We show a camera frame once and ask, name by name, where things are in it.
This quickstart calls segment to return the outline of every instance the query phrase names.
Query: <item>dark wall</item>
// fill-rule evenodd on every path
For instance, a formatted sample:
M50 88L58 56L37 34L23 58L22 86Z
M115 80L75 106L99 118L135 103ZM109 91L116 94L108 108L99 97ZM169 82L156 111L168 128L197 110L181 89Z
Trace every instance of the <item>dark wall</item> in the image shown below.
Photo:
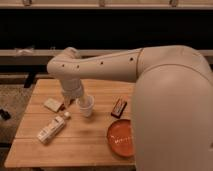
M0 10L0 49L213 49L210 10Z

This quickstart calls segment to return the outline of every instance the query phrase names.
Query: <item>white cup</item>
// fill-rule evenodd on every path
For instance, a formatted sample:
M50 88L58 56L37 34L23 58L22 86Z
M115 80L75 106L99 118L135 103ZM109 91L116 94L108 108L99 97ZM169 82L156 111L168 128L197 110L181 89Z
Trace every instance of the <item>white cup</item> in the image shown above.
M76 104L78 105L81 113L83 114L83 116L85 117L90 117L92 115L92 110L93 110L93 106L94 106L94 97L91 95L87 95L86 97L86 105L85 104L81 104L79 99L76 99Z

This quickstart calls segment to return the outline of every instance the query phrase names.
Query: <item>red bowl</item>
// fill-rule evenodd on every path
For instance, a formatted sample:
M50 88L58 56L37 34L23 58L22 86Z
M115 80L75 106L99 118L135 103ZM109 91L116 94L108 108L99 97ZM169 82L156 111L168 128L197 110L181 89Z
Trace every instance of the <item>red bowl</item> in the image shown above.
M134 155L130 120L120 119L113 122L108 128L107 140L112 151L119 156L132 157Z

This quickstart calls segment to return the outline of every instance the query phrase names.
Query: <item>bottle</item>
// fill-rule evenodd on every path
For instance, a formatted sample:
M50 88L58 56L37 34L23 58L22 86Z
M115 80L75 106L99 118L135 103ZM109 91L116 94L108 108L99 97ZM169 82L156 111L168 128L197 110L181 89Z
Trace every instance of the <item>bottle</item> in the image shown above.
M59 133L70 118L70 113L65 112L63 116L56 116L47 126L45 126L37 135L37 138L43 143L49 143L52 138Z

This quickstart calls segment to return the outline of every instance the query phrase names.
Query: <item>wooden table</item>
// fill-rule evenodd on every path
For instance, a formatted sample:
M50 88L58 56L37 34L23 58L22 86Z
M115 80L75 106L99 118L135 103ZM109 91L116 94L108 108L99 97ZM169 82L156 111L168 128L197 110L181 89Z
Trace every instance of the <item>wooden table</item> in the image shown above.
M122 118L130 119L130 97L134 85L100 80L83 80L83 84L85 91L95 98L93 115L91 118L83 117L73 103L67 109L72 115L67 126L49 145L43 145L36 135L57 115L43 103L48 98L63 101L63 97L58 80L38 80L7 156L6 167L134 165L133 157L122 158L114 154L106 139L108 127L117 120L110 112L119 97L128 101Z

